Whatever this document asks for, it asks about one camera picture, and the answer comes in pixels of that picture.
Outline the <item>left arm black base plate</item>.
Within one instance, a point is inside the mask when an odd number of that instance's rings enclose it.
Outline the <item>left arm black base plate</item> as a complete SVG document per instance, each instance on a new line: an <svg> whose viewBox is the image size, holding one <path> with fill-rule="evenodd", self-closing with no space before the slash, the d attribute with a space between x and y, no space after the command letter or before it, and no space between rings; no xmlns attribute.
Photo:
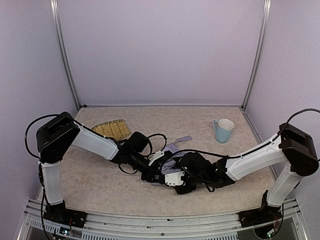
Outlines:
<svg viewBox="0 0 320 240"><path fill-rule="evenodd" d="M87 219L87 213L68 208L63 210L58 209L52 212L47 208L43 214L43 218L54 223L83 229Z"/></svg>

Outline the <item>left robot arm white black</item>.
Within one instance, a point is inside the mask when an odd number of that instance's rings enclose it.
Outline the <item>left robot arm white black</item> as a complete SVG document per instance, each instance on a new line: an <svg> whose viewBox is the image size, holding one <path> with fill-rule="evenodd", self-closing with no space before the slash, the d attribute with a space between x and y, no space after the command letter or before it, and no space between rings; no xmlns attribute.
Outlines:
<svg viewBox="0 0 320 240"><path fill-rule="evenodd" d="M127 140L116 141L79 123L68 112L53 114L37 130L36 141L45 197L50 206L64 205L61 161L70 147L86 150L118 166L129 165L141 173L155 174L158 168L154 163L165 156L164 150L143 155L145 147L152 144L140 132L134 132Z"/></svg>

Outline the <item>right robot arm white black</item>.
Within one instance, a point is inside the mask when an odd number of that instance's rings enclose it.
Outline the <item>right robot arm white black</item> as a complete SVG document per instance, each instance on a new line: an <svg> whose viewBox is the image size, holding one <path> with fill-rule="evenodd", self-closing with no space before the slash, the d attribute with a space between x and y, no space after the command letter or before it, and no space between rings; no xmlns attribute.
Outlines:
<svg viewBox="0 0 320 240"><path fill-rule="evenodd" d="M180 195L199 185L213 192L253 172L284 163L273 187L263 194L260 212L278 211L300 181L319 168L312 137L289 123L281 124L279 132L269 140L238 156L225 156L211 163L198 152L188 152L176 163L181 170L173 175L173 184Z"/></svg>

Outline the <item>lilac umbrella with black lining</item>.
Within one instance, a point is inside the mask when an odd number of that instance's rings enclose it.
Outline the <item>lilac umbrella with black lining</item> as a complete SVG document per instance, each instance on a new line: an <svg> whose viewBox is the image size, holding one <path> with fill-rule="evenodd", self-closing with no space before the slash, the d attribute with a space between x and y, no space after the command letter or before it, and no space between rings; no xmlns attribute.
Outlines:
<svg viewBox="0 0 320 240"><path fill-rule="evenodd" d="M174 142L168 143L165 146L164 151L165 152L169 151L170 153L174 154L179 151L178 143L190 141L192 139L193 138L190 135L180 137L180 138L176 139ZM163 175L166 175L166 174L170 174L170 173L176 173L176 172L183 171L179 167L176 166L175 159L178 157L183 157L185 154L186 154L186 152L183 151L183 152L180 152L180 153L174 155L173 157L170 157L168 160L166 160L164 162L164 164L160 167L161 173ZM156 185L155 183L152 183L152 185L153 186L164 186L164 185Z"/></svg>

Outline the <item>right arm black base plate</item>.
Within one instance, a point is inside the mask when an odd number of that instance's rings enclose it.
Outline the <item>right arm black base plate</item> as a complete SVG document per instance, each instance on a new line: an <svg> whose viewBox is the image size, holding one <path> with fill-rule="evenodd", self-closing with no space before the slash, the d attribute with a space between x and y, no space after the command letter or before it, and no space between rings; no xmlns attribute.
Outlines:
<svg viewBox="0 0 320 240"><path fill-rule="evenodd" d="M242 228L256 226L282 218L280 207L265 207L244 210L238 213L238 218Z"/></svg>

